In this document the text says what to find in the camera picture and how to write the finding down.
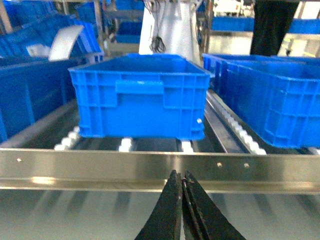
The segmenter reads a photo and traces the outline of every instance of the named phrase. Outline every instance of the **black cable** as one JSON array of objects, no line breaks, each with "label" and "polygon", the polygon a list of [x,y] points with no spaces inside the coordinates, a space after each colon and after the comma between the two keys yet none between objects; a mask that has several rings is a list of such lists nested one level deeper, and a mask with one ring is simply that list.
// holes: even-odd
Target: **black cable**
[{"label": "black cable", "polygon": [[153,53],[156,53],[156,54],[164,53],[167,50],[166,45],[164,44],[164,41],[158,35],[152,38],[150,49]]},{"label": "black cable", "polygon": [[153,53],[164,53],[166,52],[167,48],[166,45],[164,43],[164,41],[162,40],[162,38],[159,36],[159,19],[158,19],[158,14],[160,12],[160,2],[158,0],[154,0],[150,2],[150,6],[148,4],[146,4],[145,1],[143,1],[145,8],[150,12],[150,13],[154,13],[155,15],[155,23],[156,23],[156,35],[154,37],[152,37],[151,39],[151,44],[150,44],[150,49]]}]

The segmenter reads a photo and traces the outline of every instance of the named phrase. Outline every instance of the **stainless steel rail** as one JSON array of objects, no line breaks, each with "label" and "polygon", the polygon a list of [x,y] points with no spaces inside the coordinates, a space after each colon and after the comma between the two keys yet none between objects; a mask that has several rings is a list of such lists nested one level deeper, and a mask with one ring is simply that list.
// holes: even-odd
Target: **stainless steel rail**
[{"label": "stainless steel rail", "polygon": [[212,193],[320,193],[320,157],[2,149],[1,189],[159,192],[172,169]]}]

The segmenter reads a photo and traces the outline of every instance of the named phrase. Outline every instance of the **blue bin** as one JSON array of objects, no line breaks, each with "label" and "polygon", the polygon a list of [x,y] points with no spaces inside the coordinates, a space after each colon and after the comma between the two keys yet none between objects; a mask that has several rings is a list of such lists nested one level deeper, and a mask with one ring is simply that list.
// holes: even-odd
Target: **blue bin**
[{"label": "blue bin", "polygon": [[320,66],[320,58],[318,57],[302,57],[302,56],[271,56],[276,61],[301,62],[308,65]]},{"label": "blue bin", "polygon": [[48,15],[57,13],[52,1],[3,1],[13,12],[8,12],[9,18],[15,18],[18,25],[41,20]]},{"label": "blue bin", "polygon": [[[83,22],[91,23],[94,30],[94,35],[98,37],[98,28],[96,24],[95,4],[93,2],[85,2],[75,6],[79,19]],[[110,27],[109,20],[102,15],[102,20],[105,28]]]},{"label": "blue bin", "polygon": [[142,0],[117,0],[115,1],[117,10],[139,10],[145,9],[145,4]]},{"label": "blue bin", "polygon": [[6,13],[8,14],[11,26],[17,27],[20,25],[20,22],[17,18],[17,11],[15,9],[15,7],[12,5],[12,1],[3,1],[3,5],[5,7]]},{"label": "blue bin", "polygon": [[203,54],[203,68],[212,73],[209,87],[210,89],[214,90],[222,99],[226,94],[225,82],[228,76],[227,62],[234,61],[276,62],[281,60],[275,60],[269,56],[260,55]]},{"label": "blue bin", "polygon": [[142,22],[127,21],[120,24],[116,33],[116,41],[125,44],[139,44]]},{"label": "blue bin", "polygon": [[28,56],[27,47],[35,44],[51,47],[61,28],[75,24],[83,25],[84,29],[72,49],[71,56],[101,52],[90,23],[78,21],[71,16],[56,14],[29,23],[16,32],[0,36],[0,56]]},{"label": "blue bin", "polygon": [[83,137],[204,137],[210,75],[184,58],[131,54],[69,71]]},{"label": "blue bin", "polygon": [[226,104],[266,143],[320,147],[320,67],[227,63]]},{"label": "blue bin", "polygon": [[217,16],[212,20],[211,29],[215,31],[252,32],[255,19],[252,17]]},{"label": "blue bin", "polygon": [[75,97],[68,68],[78,60],[0,60],[0,143]]},{"label": "blue bin", "polygon": [[294,19],[288,33],[320,34],[320,19]]}]

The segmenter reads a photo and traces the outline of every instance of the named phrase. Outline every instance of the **crate handle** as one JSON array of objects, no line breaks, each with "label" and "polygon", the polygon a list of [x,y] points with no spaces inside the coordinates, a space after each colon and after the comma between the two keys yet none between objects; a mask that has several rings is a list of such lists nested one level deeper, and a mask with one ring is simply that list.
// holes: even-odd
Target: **crate handle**
[{"label": "crate handle", "polygon": [[162,81],[144,80],[117,80],[115,92],[118,94],[163,95],[164,83]]}]

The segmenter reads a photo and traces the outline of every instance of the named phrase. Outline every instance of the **person's leg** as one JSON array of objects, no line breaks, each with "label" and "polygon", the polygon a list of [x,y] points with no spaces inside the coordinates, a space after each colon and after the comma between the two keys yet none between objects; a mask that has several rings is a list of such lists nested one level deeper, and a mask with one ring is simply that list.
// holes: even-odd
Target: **person's leg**
[{"label": "person's leg", "polygon": [[298,2],[258,0],[250,54],[277,55],[290,28]]}]

